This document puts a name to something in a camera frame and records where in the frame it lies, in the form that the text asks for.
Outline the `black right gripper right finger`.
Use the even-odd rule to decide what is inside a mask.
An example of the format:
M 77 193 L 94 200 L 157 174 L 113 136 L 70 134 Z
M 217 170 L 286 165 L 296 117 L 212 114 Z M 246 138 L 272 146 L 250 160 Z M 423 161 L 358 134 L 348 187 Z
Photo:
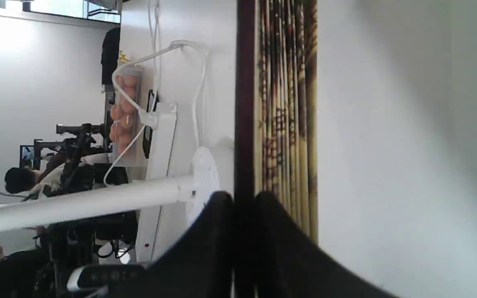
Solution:
M 270 192 L 255 197 L 255 279 L 260 298 L 391 298 L 322 251 Z

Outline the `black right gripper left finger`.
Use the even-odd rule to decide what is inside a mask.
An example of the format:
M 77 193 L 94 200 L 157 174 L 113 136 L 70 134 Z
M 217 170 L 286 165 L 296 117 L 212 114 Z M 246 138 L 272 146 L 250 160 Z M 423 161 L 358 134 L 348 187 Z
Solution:
M 183 236 L 135 279 L 108 287 L 108 298 L 229 298 L 233 275 L 232 196 L 214 192 Z

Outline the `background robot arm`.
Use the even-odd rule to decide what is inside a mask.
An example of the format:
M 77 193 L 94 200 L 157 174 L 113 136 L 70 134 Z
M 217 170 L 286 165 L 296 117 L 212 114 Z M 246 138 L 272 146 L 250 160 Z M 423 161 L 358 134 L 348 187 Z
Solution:
M 193 200 L 196 214 L 180 239 L 151 264 L 83 265 L 71 273 L 53 258 L 55 297 L 90 292 L 103 298 L 390 298 L 325 254 L 293 222 L 276 196 L 233 198 L 232 147 L 200 147 L 193 173 L 140 183 L 76 192 L 85 187 L 91 166 L 81 164 L 78 137 L 64 142 L 69 154 L 62 186 L 53 198 L 32 202 L 28 224 L 62 226 L 100 216 Z

